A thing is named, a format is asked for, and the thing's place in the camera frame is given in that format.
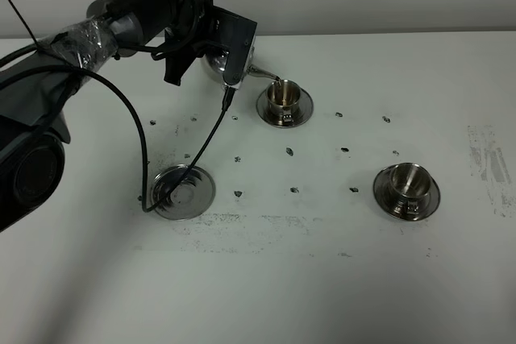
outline plastic wrap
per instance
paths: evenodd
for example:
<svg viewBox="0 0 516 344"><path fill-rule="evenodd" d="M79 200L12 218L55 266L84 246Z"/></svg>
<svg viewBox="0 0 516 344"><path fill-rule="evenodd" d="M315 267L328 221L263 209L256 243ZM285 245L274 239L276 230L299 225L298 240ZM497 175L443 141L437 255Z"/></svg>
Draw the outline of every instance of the plastic wrap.
<svg viewBox="0 0 516 344"><path fill-rule="evenodd" d="M118 50L113 33L100 18L68 26L40 43L68 63L92 72L97 72Z"/></svg>

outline metal cup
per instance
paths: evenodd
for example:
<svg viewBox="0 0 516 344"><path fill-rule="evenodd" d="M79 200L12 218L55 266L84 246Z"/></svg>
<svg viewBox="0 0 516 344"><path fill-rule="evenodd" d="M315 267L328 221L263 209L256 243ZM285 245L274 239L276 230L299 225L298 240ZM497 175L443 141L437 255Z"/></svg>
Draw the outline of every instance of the metal cup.
<svg viewBox="0 0 516 344"><path fill-rule="evenodd" d="M430 202L431 185L431 175L425 168L413 163L398 164L389 174L386 204L395 213L417 216Z"/></svg>
<svg viewBox="0 0 516 344"><path fill-rule="evenodd" d="M269 112L283 122L293 121L293 115L299 110L301 88L289 80L274 81L265 91Z"/></svg>

